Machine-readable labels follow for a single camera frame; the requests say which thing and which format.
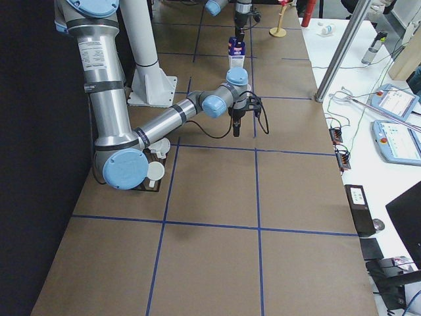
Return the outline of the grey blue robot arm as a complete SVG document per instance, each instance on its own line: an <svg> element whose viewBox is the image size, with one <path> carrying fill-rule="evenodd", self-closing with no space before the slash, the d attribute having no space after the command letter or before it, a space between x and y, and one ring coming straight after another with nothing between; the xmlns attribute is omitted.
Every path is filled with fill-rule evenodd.
<svg viewBox="0 0 421 316"><path fill-rule="evenodd" d="M78 44L84 91L97 125L92 173L100 184L155 188L164 176L167 136L199 113L229 115L234 136L247 112L265 115L247 71L237 63L217 88L176 101L178 79L159 64L146 1L55 1L55 24Z"/></svg>
<svg viewBox="0 0 421 316"><path fill-rule="evenodd" d="M229 2L229 0L208 0L205 3L205 10L212 16L216 16ZM234 1L234 37L236 47L239 47L243 43L245 31L248 30L246 24L250 18L254 19L255 24L258 24L261 21L261 14L256 7L253 6L252 1Z"/></svg>

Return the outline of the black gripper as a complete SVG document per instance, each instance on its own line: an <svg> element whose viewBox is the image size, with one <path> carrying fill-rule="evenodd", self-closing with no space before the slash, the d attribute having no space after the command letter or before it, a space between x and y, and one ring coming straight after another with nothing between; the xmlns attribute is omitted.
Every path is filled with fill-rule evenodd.
<svg viewBox="0 0 421 316"><path fill-rule="evenodd" d="M235 37L237 39L237 43L243 43L245 37L244 28L235 27ZM228 108L228 114L232 118L233 136L239 137L241 130L241 118L245 116L246 112L252 111L254 116L259 119L262 112L262 100L260 97L251 95L245 98L245 103L243 105L240 105L238 108L235 106L236 105Z"/></svg>

